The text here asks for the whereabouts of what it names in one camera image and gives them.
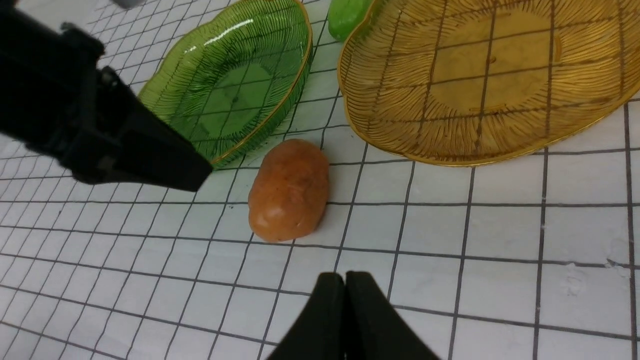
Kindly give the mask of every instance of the grid line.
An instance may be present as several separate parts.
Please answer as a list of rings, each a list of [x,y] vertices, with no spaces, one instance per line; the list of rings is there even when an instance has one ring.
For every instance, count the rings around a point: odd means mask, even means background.
[[[555,51],[555,33],[556,33],[556,1],[550,0],[550,31],[549,31],[549,66],[547,69],[547,116],[545,119],[545,133],[549,134],[551,127],[551,104],[553,94],[553,61]],[[547,184],[548,184],[548,163],[549,163],[549,150],[545,148],[545,157],[543,163],[543,175],[542,175],[542,196],[541,196],[541,208],[540,208],[540,239],[538,245],[538,269],[536,273],[536,308],[534,310],[534,330],[533,330],[533,350],[532,358],[537,360],[538,347],[540,342],[540,304],[542,298],[542,264],[544,259],[545,248],[545,229],[547,224]]]
[[[453,321],[451,323],[451,339],[449,341],[449,355],[448,355],[448,359],[451,360],[453,358],[453,347],[455,345],[455,341],[456,341],[456,328],[458,326],[458,317],[460,316],[459,314],[459,310],[460,310],[460,295],[462,292],[462,276],[465,270],[465,259],[467,259],[468,257],[466,256],[466,252],[467,252],[467,239],[468,239],[468,234],[469,234],[469,223],[470,223],[470,219],[471,219],[471,199],[473,199],[474,196],[474,183],[475,183],[475,179],[476,179],[476,168],[472,168],[471,169],[471,176],[469,178],[469,193],[468,193],[468,200],[467,200],[467,212],[465,214],[465,230],[463,233],[463,237],[462,237],[462,250],[460,252],[460,269],[458,270],[458,284],[456,287],[456,302],[454,304],[454,310],[453,310]]]
[[[629,105],[624,105],[625,115],[625,146],[627,147],[627,153],[625,154],[625,175],[627,178],[627,234],[629,244],[629,267],[631,268],[629,277],[629,303],[630,303],[630,324],[631,324],[631,336],[633,339],[631,346],[631,359],[637,360],[637,298],[636,298],[636,244],[635,244],[635,228],[634,228],[634,207],[633,207],[633,185],[632,185],[632,167],[631,167],[631,153],[629,151],[630,144],[630,131],[629,131]]]

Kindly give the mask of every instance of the green toy vegetable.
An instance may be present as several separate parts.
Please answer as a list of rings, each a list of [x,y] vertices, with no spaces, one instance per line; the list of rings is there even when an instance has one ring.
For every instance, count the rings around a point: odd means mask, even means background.
[[[371,0],[332,0],[329,5],[329,34],[343,42],[358,26],[371,5]]]

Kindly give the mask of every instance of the green glass dish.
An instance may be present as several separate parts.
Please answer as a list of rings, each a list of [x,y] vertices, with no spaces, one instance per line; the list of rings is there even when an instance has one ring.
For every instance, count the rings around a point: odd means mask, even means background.
[[[256,149],[298,100],[312,60],[298,0],[240,0],[184,35],[140,101],[220,168]]]

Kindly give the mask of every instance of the tabletop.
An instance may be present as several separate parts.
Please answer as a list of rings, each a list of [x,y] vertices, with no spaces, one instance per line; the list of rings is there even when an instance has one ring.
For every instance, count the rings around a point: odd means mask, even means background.
[[[101,0],[84,28],[106,44],[99,65],[139,92],[229,4]],[[637,359],[640,96],[529,156],[415,163],[348,126],[329,4],[305,2],[315,58],[288,119],[197,193],[89,186],[18,142],[0,152],[5,359],[265,359],[318,274],[348,270],[372,273],[442,359]],[[314,234],[264,243],[247,195],[289,138],[330,160],[330,201]]]

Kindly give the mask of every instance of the leaf-shaped dish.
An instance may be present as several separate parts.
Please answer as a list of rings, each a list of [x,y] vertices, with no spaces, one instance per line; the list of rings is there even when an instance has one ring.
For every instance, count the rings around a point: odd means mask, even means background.
[[[637,0],[374,0],[338,67],[355,132],[425,163],[527,154],[640,88]]]
[[[241,0],[184,35],[140,101],[222,167],[258,147],[299,97],[312,30],[297,0]]]

